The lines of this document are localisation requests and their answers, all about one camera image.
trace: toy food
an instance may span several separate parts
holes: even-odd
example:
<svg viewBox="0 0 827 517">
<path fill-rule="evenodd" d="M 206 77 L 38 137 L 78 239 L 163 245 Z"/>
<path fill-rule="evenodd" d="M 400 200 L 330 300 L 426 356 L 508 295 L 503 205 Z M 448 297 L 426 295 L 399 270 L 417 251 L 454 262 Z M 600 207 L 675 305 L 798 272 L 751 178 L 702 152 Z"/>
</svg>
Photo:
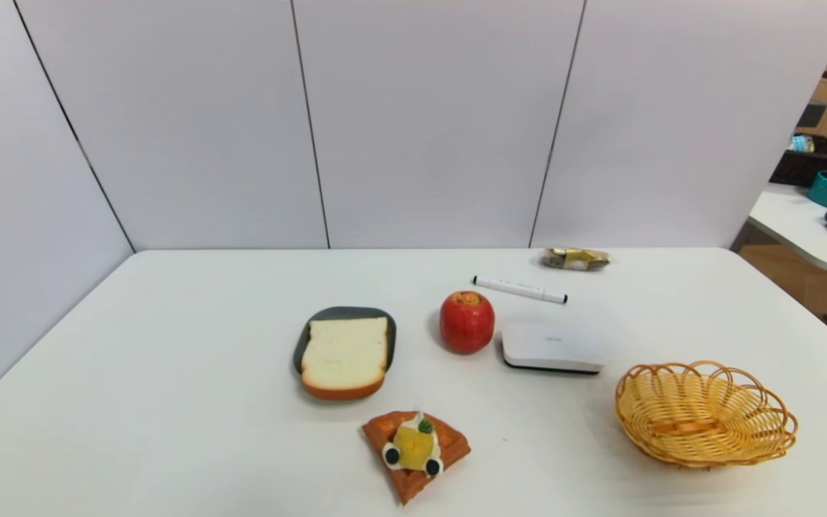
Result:
<svg viewBox="0 0 827 517">
<path fill-rule="evenodd" d="M 388 369 L 388 318 L 312 320 L 302 354 L 302 386 L 318 399 L 372 395 Z"/>
<path fill-rule="evenodd" d="M 468 439 L 419 411 L 393 411 L 362 426 L 385 465 L 401 504 L 470 452 Z"/>
<path fill-rule="evenodd" d="M 439 333 L 457 353 L 476 353 L 493 337 L 493 306 L 479 292 L 453 292 L 439 310 Z"/>
</svg>

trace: white device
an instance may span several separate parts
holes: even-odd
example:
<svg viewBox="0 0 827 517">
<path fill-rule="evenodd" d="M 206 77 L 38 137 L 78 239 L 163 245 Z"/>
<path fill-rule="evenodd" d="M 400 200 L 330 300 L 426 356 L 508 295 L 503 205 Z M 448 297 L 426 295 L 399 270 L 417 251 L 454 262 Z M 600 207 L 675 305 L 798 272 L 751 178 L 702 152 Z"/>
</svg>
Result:
<svg viewBox="0 0 827 517">
<path fill-rule="evenodd" d="M 599 373 L 601 337 L 583 326 L 511 324 L 503 327 L 503 359 L 516 368 Z"/>
</svg>

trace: gold wrapper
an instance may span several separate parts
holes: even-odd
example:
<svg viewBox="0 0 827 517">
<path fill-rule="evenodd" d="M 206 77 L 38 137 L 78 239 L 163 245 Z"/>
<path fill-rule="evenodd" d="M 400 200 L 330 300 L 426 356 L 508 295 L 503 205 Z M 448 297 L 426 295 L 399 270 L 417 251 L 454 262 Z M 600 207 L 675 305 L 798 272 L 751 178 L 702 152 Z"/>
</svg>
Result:
<svg viewBox="0 0 827 517">
<path fill-rule="evenodd" d="M 548 248 L 541 263 L 551 268 L 574 269 L 575 271 L 599 271 L 608 265 L 608 254 L 604 251 L 583 248 Z"/>
</svg>

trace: waffle slice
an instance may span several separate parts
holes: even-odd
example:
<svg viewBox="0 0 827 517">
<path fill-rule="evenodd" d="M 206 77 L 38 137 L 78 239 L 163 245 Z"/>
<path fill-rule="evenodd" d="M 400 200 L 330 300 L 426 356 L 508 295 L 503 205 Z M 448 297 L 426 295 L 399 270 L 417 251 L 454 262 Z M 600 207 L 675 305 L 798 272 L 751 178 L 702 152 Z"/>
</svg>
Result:
<svg viewBox="0 0 827 517">
<path fill-rule="evenodd" d="M 405 421 L 416 418 L 416 411 L 393 411 L 382 416 L 377 416 L 371 419 L 366 425 L 362 426 L 362 431 L 365 432 L 365 437 L 372 444 L 375 454 L 384 465 L 385 471 L 391 478 L 391 484 L 394 485 L 394 491 L 397 492 L 401 504 L 407 504 L 420 490 L 423 490 L 430 481 L 434 478 L 427 475 L 422 470 L 394 470 L 388 468 L 388 465 L 382 458 L 382 451 L 385 444 L 393 441 L 394 433 Z M 446 422 L 437 419 L 435 416 L 426 415 L 433 424 L 436 435 L 439 435 L 439 447 L 441 449 L 442 462 L 445 469 L 449 469 L 451 465 L 459 461 L 470 452 L 468 439 L 465 435 L 451 428 Z"/>
</svg>

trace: woven basket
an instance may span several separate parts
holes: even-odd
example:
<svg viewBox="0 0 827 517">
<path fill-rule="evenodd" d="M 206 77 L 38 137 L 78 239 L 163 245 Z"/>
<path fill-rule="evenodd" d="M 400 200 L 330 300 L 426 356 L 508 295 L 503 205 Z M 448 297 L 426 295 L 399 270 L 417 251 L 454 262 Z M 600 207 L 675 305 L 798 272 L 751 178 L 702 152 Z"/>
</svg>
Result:
<svg viewBox="0 0 827 517">
<path fill-rule="evenodd" d="M 814 153 L 784 151 L 771 174 L 771 183 L 811 187 L 818 171 L 827 170 L 827 138 L 818 134 L 811 136 L 815 143 Z"/>
<path fill-rule="evenodd" d="M 748 373 L 709 360 L 634 366 L 618 381 L 615 399 L 631 442 L 684 467 L 755 465 L 787 454 L 797 441 L 797 419 L 777 395 Z"/>
</svg>

